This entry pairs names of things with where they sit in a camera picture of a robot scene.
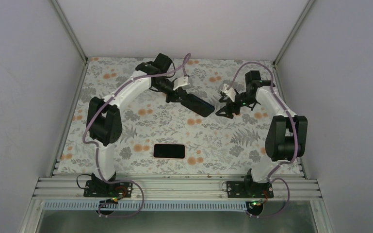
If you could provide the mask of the black phone with pink edge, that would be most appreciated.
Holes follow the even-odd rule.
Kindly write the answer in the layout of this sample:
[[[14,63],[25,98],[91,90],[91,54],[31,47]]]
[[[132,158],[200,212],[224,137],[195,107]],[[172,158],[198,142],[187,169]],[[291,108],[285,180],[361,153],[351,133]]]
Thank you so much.
[[[186,148],[182,144],[155,144],[153,157],[158,159],[184,159]]]

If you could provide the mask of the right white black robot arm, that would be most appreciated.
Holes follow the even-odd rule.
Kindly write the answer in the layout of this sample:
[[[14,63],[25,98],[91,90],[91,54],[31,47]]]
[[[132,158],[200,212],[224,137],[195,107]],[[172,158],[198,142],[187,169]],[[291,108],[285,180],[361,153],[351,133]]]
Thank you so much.
[[[271,119],[265,139],[266,155],[258,164],[249,169],[238,190],[232,194],[238,197],[254,198],[270,192],[271,176],[283,165],[293,163],[303,156],[306,147],[308,120],[292,111],[277,94],[272,80],[262,80],[260,72],[249,71],[245,74],[245,92],[239,93],[230,84],[221,87],[220,102],[225,106],[216,112],[217,116],[232,119],[241,108],[253,109],[261,105]]]

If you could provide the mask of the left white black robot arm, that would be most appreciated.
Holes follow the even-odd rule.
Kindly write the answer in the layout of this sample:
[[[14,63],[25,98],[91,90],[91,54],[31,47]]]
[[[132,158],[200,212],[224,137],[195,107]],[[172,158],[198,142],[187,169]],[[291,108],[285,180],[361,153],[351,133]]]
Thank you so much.
[[[90,100],[82,142],[95,145],[96,167],[91,174],[90,185],[96,187],[102,196],[108,197],[115,192],[114,147],[123,132],[121,111],[151,87],[164,93],[170,102],[189,101],[187,92],[168,77],[181,70],[184,78],[189,78],[185,66],[190,58],[191,54],[186,54],[180,66],[169,70],[172,59],[160,53],[155,60],[137,65],[130,77],[115,91]]]

